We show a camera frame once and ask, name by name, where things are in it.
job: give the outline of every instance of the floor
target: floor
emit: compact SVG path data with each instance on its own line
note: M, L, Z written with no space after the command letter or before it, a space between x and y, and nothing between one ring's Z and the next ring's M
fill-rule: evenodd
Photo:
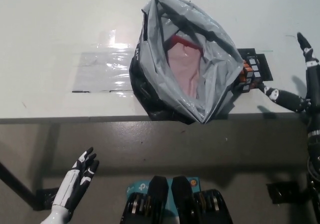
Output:
M33 190L59 186L90 146L100 167L72 224L119 223L127 186L156 174L198 176L202 190L220 190L235 224L315 223L310 203L273 205L266 188L305 185L306 133L297 119L0 125L0 160ZM48 214L0 181L1 224L39 224Z

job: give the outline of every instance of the clear plastic sheet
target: clear plastic sheet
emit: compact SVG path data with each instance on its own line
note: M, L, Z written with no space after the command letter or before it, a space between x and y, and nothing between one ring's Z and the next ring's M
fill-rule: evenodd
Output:
M103 33L96 50L81 53L73 91L117 92L132 90L129 67L135 49L116 43L116 30Z

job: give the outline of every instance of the rubik's cube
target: rubik's cube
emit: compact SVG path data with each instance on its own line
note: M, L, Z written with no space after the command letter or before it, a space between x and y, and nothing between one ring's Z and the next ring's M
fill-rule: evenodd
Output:
M242 93L248 93L261 81L258 59L255 56L246 57L246 59L243 60L243 70L235 82L235 88Z

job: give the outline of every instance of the pink fabric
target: pink fabric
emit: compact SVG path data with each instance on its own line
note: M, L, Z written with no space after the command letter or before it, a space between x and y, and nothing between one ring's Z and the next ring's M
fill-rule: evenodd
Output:
M185 94L197 98L201 51L177 42L167 52L169 66Z

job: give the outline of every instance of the robotic arm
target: robotic arm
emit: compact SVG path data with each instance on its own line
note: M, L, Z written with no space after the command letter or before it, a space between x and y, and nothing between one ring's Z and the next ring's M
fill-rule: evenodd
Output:
M41 224L67 224L86 193L99 161L92 154L93 147L85 151L69 170L55 196L50 215Z
M313 48L301 33L297 34L297 40L305 58L306 97L302 98L285 90L271 88L263 83L257 87L274 103L296 113L305 111L309 118L307 184L317 223L320 224L320 65Z

